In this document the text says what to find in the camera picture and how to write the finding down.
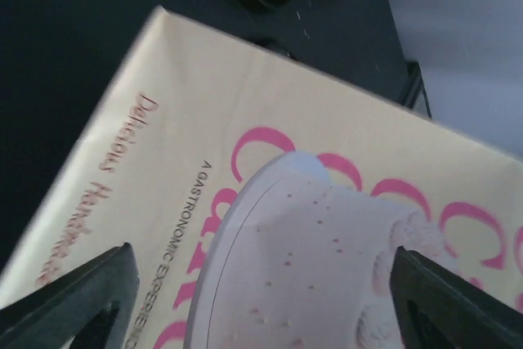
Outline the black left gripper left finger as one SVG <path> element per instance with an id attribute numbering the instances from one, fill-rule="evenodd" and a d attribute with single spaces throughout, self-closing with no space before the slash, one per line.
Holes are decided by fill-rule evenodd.
<path id="1" fill-rule="evenodd" d="M 2 348 L 120 348 L 139 275 L 129 243 L 1 309 Z"/>

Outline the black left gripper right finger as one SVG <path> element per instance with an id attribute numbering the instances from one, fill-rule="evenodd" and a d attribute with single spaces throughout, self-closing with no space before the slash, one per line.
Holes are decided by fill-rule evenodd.
<path id="1" fill-rule="evenodd" d="M 391 296 L 406 348 L 521 348 L 522 314 L 416 251 L 398 248 Z"/>

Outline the cake print paper bag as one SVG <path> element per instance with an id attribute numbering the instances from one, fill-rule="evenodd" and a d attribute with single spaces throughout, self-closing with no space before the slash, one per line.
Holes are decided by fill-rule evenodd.
<path id="1" fill-rule="evenodd" d="M 522 163 L 157 8 L 1 275 L 134 253 L 119 348 L 400 348 L 400 247 L 522 308 Z"/>

